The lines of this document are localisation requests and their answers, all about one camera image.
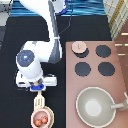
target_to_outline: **white bowl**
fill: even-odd
[[[76,100],[76,109],[81,120],[94,128],[102,128],[111,124],[116,109],[111,95],[99,87],[88,87],[80,92]]]

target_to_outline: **black table surface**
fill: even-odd
[[[58,31],[68,26],[69,17],[57,17]],[[18,91],[14,88],[17,69],[15,57],[22,45],[29,40],[48,39],[46,22],[41,17],[9,17],[0,51],[0,128],[31,128],[31,114],[37,93]],[[72,17],[71,26],[60,35],[63,48],[62,60],[53,65],[42,63],[44,74],[58,78],[56,87],[43,92],[46,106],[55,114],[53,128],[66,128],[66,67],[65,43],[67,41],[111,41],[107,16]]]

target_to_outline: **bowl rim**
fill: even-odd
[[[81,119],[84,123],[86,123],[88,126],[91,126],[91,127],[94,127],[94,128],[106,127],[106,126],[110,125],[110,124],[113,122],[113,120],[114,120],[114,118],[115,118],[115,115],[116,115],[116,109],[113,110],[114,112],[113,112],[113,116],[112,116],[111,120],[110,120],[108,123],[106,123],[106,124],[104,124],[104,125],[101,125],[101,126],[96,126],[96,125],[92,125],[92,124],[88,123],[86,120],[84,120],[84,119],[82,118],[81,114],[79,113],[79,110],[78,110],[78,100],[79,100],[80,96],[81,96],[85,91],[87,91],[87,90],[92,90],[92,89],[98,89],[98,90],[101,90],[101,91],[105,92],[105,93],[110,97],[110,99],[111,99],[111,101],[113,102],[113,104],[115,104],[114,99],[112,98],[112,96],[111,96],[106,90],[104,90],[104,89],[102,89],[102,88],[100,88],[100,87],[87,87],[87,88],[83,89],[83,90],[78,94],[77,99],[76,99],[76,110],[77,110],[78,116],[79,116],[80,119]]]

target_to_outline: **black circular marker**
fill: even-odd
[[[103,76],[112,76],[115,73],[114,66],[109,62],[100,63],[98,70]]]
[[[89,50],[88,50],[88,48],[87,48],[86,51],[83,52],[83,53],[75,53],[75,52],[74,52],[74,54],[75,54],[77,57],[79,57],[79,58],[84,58],[84,57],[86,57],[86,56],[89,54]]]
[[[96,54],[102,58],[111,55],[111,49],[106,45],[99,45],[96,47]]]
[[[79,62],[75,65],[75,72],[79,76],[87,76],[91,71],[89,64],[86,62]]]

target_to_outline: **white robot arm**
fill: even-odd
[[[44,77],[40,62],[55,64],[62,58],[54,7],[50,0],[20,0],[20,2],[46,20],[50,41],[25,43],[16,56],[19,69],[16,84],[18,87],[30,87],[30,91],[45,90],[46,86],[56,86],[57,78],[54,75]]]

